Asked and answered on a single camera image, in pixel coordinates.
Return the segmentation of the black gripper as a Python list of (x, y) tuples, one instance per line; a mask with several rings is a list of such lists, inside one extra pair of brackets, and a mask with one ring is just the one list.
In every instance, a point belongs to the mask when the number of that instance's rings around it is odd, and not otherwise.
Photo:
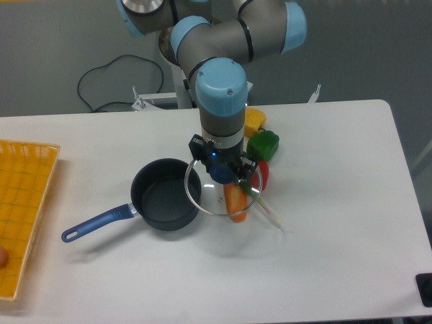
[(249, 183), (256, 170), (256, 161), (244, 151), (243, 138), (229, 148), (220, 148), (213, 141), (206, 142), (202, 136), (194, 134), (188, 146), (192, 158), (200, 161), (210, 176), (213, 165), (220, 164), (236, 173), (237, 182)]

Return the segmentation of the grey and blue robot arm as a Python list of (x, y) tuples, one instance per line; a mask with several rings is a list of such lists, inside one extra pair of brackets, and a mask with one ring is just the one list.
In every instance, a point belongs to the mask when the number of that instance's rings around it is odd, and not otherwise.
[(306, 16), (289, 1), (236, 1), (237, 17), (216, 24), (210, 1), (118, 1), (129, 31), (171, 29), (170, 45), (200, 113), (190, 141), (195, 160), (220, 184), (249, 180), (257, 167), (243, 151), (248, 86), (244, 64), (299, 47)]

